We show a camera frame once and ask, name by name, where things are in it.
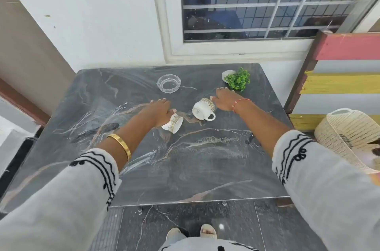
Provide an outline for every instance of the teacup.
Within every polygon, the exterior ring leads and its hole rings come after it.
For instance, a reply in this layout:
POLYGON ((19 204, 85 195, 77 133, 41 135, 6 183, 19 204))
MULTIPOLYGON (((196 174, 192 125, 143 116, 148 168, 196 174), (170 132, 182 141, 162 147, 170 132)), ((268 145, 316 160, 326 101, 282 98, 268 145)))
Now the teacup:
POLYGON ((177 113, 174 113, 170 117, 170 121, 165 125, 162 125, 162 129, 168 130, 173 134, 177 133, 183 122, 183 117, 179 116, 177 113))
POLYGON ((215 113, 213 112, 214 110, 214 103, 210 99, 202 98, 194 104, 192 112, 193 115, 199 120, 212 121, 215 119, 215 113))

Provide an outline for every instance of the white sleeve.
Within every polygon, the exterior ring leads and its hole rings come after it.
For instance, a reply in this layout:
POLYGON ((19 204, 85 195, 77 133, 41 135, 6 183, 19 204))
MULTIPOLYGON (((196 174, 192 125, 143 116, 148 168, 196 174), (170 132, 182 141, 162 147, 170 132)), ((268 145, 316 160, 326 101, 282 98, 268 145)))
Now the white sleeve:
POLYGON ((329 251, 380 250, 380 187, 310 137, 277 142, 273 171, 329 251))
POLYGON ((120 183, 114 158, 90 149, 0 220, 0 250, 88 250, 120 183))

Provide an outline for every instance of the person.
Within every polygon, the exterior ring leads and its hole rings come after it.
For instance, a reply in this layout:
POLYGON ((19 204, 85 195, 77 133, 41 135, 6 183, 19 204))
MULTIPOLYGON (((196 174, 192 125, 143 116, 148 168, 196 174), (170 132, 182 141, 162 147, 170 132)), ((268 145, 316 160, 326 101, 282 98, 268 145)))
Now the person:
MULTIPOLYGON (((370 178, 305 134, 291 130, 249 99, 227 88, 212 96, 234 110, 272 158, 272 170, 295 206, 330 251, 380 248, 380 188, 370 178)), ((107 137, 81 154, 45 187, 0 221, 0 250, 83 250, 90 247, 120 186, 118 171, 150 129, 175 112, 170 101, 152 101, 107 137)), ((160 251, 255 250, 217 239, 210 225, 200 237, 169 231, 160 251)))

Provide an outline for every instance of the table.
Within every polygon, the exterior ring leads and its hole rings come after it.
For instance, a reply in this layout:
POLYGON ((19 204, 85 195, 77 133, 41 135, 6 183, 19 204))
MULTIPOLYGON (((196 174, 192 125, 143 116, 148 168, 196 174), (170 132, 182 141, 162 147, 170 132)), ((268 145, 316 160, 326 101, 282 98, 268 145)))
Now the table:
POLYGON ((123 183, 113 206, 287 196, 271 170, 271 159, 238 115, 216 110, 214 121, 200 122, 191 113, 195 102, 226 86, 223 71, 239 67, 251 74, 242 95, 291 126, 257 63, 79 71, 20 167, 0 210, 15 209, 80 152, 126 123, 151 99, 163 97, 172 101, 185 120, 176 134, 155 128, 145 136, 121 171, 123 183), (165 74, 182 80, 172 94, 156 85, 165 74))

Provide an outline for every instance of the glass ashtray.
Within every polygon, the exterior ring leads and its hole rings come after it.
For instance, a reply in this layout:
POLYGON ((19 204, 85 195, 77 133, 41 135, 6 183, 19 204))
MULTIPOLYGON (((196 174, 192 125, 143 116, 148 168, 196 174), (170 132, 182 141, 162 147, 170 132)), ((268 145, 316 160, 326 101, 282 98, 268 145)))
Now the glass ashtray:
POLYGON ((166 74, 157 80, 158 88, 164 93, 173 93, 181 86, 181 79, 177 75, 166 74))

